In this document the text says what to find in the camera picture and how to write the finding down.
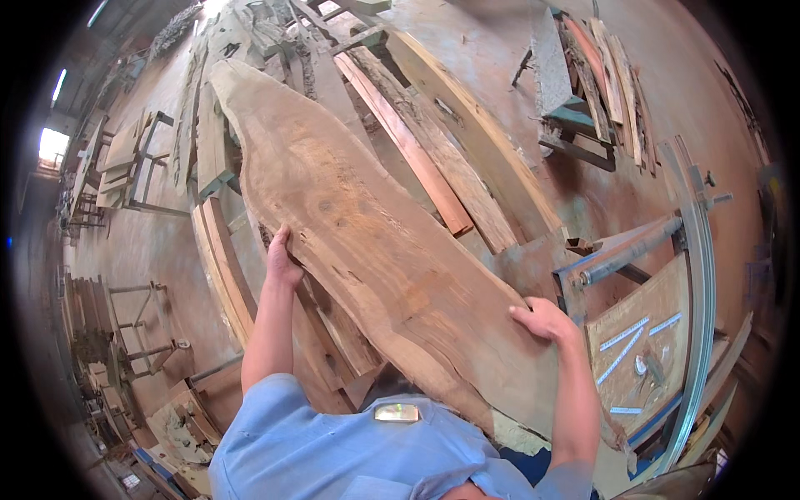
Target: blue shirt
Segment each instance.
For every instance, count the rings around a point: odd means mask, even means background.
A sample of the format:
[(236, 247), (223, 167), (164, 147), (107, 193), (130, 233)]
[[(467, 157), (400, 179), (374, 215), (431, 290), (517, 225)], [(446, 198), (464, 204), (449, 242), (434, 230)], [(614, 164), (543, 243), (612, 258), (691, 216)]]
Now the blue shirt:
[[(382, 402), (417, 405), (415, 423), (378, 422)], [(315, 412), (297, 379), (274, 374), (247, 391), (209, 468), (224, 498), (437, 499), (471, 480), (500, 498), (588, 498), (591, 469), (554, 468), (533, 488), (479, 428), (421, 395), (376, 400), (360, 414)]]

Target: concrete floor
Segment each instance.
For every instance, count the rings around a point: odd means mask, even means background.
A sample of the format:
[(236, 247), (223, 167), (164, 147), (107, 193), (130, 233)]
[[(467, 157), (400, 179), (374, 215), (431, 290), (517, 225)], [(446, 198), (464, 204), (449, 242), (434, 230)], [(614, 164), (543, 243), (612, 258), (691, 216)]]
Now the concrete floor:
[[(207, 2), (212, 10), (217, 2)], [(591, 1), (554, 2), (577, 18), (591, 16)], [(714, 209), (710, 217), (717, 264), (718, 316), (728, 330), (736, 331), (745, 310), (745, 262), (752, 258), (761, 223), (755, 191), (758, 160), (743, 117), (727, 84), (714, 66), (724, 63), (715, 45), (685, 9), (673, 0), (658, 2), (601, 2), (600, 17), (617, 34), (632, 60), (639, 66), (642, 87), (654, 121), (654, 136), (661, 141), (683, 136), (688, 150), (702, 170), (712, 170), (718, 179), (716, 191), (732, 191), (734, 200)], [(525, 72), (519, 90), (509, 92), (508, 81), (529, 39), (525, 0), (506, 2), (424, 2), (395, 0), (385, 17), (408, 30), (445, 66), (461, 79), (510, 132), (544, 186), (570, 234), (586, 239), (602, 238), (632, 229), (674, 208), (664, 175), (653, 179), (641, 175), (632, 161), (622, 161), (609, 174), (557, 155), (542, 158), (536, 137), (530, 72)], [(109, 129), (120, 130), (139, 117), (142, 108), (162, 110), (176, 116), (180, 82), (188, 62), (191, 36), (169, 57), (144, 69), (128, 95), (119, 96), (109, 116)], [(172, 130), (160, 126), (151, 150), (171, 147)], [(380, 134), (373, 134), (382, 160), (397, 167), (402, 160)], [(181, 210), (188, 209), (168, 182), (166, 171), (157, 168), (148, 202)], [(243, 211), (241, 197), (228, 189), (220, 194), (228, 222)], [(192, 343), (192, 350), (176, 353), (164, 371), (134, 382), (134, 391), (145, 414), (162, 404), (162, 397), (182, 378), (214, 367), (239, 350), (235, 339), (225, 334), (202, 271), (188, 218), (111, 211), (110, 230), (91, 228), (82, 233), (78, 246), (65, 248), (65, 262), (74, 277), (101, 274), (112, 286), (129, 286), (155, 280), (169, 287), (168, 317), (176, 338)], [(254, 240), (245, 226), (233, 235), (234, 247), (254, 295), (265, 269)], [(649, 271), (666, 263), (666, 246), (637, 262)], [(624, 298), (632, 285), (619, 277), (595, 287), (590, 314)], [(116, 295), (120, 320), (133, 319), (145, 292)], [(145, 310), (144, 348), (167, 341), (158, 324), (155, 308)], [(124, 332), (129, 351), (139, 350), (132, 332)], [(144, 363), (138, 369), (144, 370)], [(210, 410), (215, 413), (214, 402)], [(230, 409), (223, 420), (232, 418)]]

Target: man's arm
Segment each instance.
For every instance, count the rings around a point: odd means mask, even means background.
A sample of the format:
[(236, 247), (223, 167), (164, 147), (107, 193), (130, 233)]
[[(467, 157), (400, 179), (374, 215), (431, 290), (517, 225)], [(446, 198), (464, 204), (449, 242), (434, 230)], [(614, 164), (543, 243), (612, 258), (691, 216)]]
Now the man's arm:
[(290, 374), (294, 368), (292, 307), (294, 289), (303, 271), (289, 259), (286, 242), (291, 230), (284, 224), (270, 243), (266, 279), (258, 300), (253, 332), (242, 360), (242, 393), (272, 374)]
[(576, 460), (594, 468), (600, 444), (600, 397), (594, 386), (583, 334), (555, 304), (528, 297), (533, 312), (511, 307), (511, 316), (558, 349), (558, 392), (550, 468)]

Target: man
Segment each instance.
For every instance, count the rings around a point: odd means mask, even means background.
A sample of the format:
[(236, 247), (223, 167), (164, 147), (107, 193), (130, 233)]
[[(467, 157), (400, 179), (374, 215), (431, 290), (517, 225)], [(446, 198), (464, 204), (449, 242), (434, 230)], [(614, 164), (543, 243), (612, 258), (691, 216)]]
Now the man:
[[(393, 394), (353, 415), (317, 414), (292, 373), (292, 303), (303, 271), (289, 259), (284, 225), (270, 244), (253, 334), (242, 360), (244, 402), (211, 461), (215, 500), (342, 498), (473, 500), (588, 498), (600, 439), (600, 404), (581, 332), (552, 302), (510, 314), (558, 347), (552, 455), (532, 487), (484, 434), (421, 394)], [(382, 422), (374, 408), (401, 403), (415, 422)]]

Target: live edge wood slab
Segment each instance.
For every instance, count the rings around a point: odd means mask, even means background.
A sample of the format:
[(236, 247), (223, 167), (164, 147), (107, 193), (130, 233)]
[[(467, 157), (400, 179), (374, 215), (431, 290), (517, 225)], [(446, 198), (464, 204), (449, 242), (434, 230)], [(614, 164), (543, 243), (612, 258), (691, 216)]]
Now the live edge wood slab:
[(520, 296), (322, 106), (238, 61), (211, 82), (242, 144), (248, 210), (291, 226), (289, 251), (373, 346), (499, 442), (541, 442), (522, 426), (549, 439), (555, 348), (511, 319)]

